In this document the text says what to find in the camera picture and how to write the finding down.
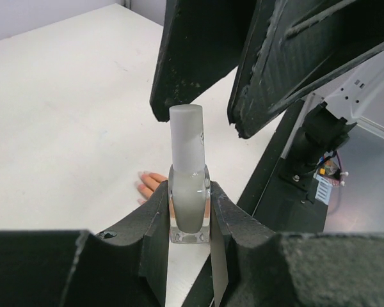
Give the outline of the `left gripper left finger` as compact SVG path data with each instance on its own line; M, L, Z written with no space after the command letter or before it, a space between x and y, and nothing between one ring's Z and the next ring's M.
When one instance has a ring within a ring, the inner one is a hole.
M168 184L102 233L0 231L0 306L164 306Z

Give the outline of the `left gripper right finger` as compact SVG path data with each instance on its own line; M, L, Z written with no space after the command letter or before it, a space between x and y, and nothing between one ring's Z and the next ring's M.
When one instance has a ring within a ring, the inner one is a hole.
M216 306L384 306L384 233L273 232L210 198Z

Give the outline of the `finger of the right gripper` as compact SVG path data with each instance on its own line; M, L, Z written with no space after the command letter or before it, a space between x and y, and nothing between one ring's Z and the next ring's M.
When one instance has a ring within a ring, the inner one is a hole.
M159 122L190 104L233 70L241 57L255 1L167 1L150 95Z
M384 1L257 1L227 108L240 138L384 50Z

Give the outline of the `clear nail polish bottle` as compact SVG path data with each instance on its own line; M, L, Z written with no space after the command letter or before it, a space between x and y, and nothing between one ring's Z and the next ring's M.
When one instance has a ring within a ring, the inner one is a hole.
M202 106L170 108L172 165L168 176L170 239L176 244L209 242L211 181L205 163Z

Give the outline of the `mannequin hand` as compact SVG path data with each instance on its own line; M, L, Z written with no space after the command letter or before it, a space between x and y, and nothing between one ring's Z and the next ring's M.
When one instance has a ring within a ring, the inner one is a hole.
M137 191L140 193L142 198L138 200L140 205L144 204L159 187L159 185L168 180L167 177L149 171L141 171L138 173L139 182L135 183Z

